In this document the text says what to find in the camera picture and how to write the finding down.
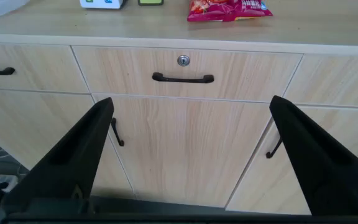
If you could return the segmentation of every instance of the red snack bag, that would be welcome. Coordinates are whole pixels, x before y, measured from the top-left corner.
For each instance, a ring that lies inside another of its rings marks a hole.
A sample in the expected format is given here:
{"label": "red snack bag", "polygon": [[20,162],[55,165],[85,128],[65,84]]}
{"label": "red snack bag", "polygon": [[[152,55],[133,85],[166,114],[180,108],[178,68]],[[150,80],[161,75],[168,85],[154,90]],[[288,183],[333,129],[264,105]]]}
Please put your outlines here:
{"label": "red snack bag", "polygon": [[237,21],[273,16],[263,0],[191,0],[188,22]]}

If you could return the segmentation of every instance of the wooden countertop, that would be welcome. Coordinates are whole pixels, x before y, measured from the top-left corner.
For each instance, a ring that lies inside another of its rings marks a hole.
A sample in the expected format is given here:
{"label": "wooden countertop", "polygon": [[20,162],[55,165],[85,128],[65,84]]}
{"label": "wooden countertop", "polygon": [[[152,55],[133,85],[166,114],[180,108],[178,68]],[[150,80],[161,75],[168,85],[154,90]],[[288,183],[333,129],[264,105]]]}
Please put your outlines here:
{"label": "wooden countertop", "polygon": [[83,9],[79,0],[31,0],[0,17],[0,42],[358,54],[358,1],[267,5],[274,17],[189,23],[188,0],[153,7],[128,0],[121,10]]}

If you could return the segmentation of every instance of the black handle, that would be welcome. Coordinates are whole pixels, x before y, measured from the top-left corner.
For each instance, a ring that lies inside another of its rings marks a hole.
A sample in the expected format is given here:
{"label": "black handle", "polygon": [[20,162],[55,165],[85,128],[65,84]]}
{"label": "black handle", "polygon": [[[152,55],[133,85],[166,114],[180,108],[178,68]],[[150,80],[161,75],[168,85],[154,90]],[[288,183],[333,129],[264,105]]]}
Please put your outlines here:
{"label": "black handle", "polygon": [[117,127],[116,127],[116,126],[117,126],[117,119],[116,119],[116,118],[112,118],[112,120],[111,120],[112,130],[114,131],[114,134],[116,135],[118,144],[122,147],[122,146],[124,146],[124,141],[119,138],[118,132],[117,132]]}
{"label": "black handle", "polygon": [[276,147],[274,147],[273,151],[266,153],[266,158],[267,159],[270,159],[271,157],[274,156],[274,154],[276,153],[278,147],[280,147],[281,143],[283,143],[283,139],[280,137],[280,139],[278,140],[278,143],[277,143]]}
{"label": "black handle", "polygon": [[161,73],[154,72],[153,79],[158,82],[211,83],[214,81],[214,76],[204,75],[202,79],[165,78]]}
{"label": "black handle", "polygon": [[5,68],[4,70],[0,71],[0,75],[12,75],[15,72],[14,68]]}

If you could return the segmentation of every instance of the wooden cabinet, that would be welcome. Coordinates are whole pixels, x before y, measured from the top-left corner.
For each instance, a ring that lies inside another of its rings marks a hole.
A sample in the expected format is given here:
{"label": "wooden cabinet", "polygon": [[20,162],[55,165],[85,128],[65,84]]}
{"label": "wooden cabinet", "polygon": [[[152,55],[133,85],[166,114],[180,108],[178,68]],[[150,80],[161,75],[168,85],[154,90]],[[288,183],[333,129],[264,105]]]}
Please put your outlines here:
{"label": "wooden cabinet", "polygon": [[224,207],[270,117],[262,103],[95,95],[108,96],[141,200]]}
{"label": "wooden cabinet", "polygon": [[[358,156],[358,110],[301,108],[321,127]],[[279,139],[272,125],[227,209],[248,212],[310,214],[291,162],[283,145],[267,159]]]}
{"label": "wooden cabinet", "polygon": [[[88,95],[0,90],[0,146],[31,169],[92,106]],[[132,194],[109,138],[93,192]]]}
{"label": "wooden cabinet", "polygon": [[305,55],[285,98],[294,103],[358,106],[358,56]]}
{"label": "wooden cabinet", "polygon": [[[92,92],[257,101],[282,96],[301,58],[299,54],[213,50],[85,46],[73,50]],[[189,66],[179,66],[181,55],[189,56]],[[154,72],[167,78],[214,75],[214,82],[157,82],[152,79]]]}
{"label": "wooden cabinet", "polygon": [[88,93],[70,46],[0,44],[0,88]]}

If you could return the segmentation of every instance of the lock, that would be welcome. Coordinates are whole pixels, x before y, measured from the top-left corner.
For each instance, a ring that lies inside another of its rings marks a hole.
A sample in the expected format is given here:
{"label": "lock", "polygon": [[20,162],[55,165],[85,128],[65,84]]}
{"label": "lock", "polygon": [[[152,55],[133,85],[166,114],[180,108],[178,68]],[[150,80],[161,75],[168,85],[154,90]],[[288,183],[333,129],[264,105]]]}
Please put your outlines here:
{"label": "lock", "polygon": [[190,58],[188,56],[186,56],[186,55],[179,56],[178,57],[178,64],[180,66],[183,66],[183,67],[187,66],[187,65],[190,64]]}

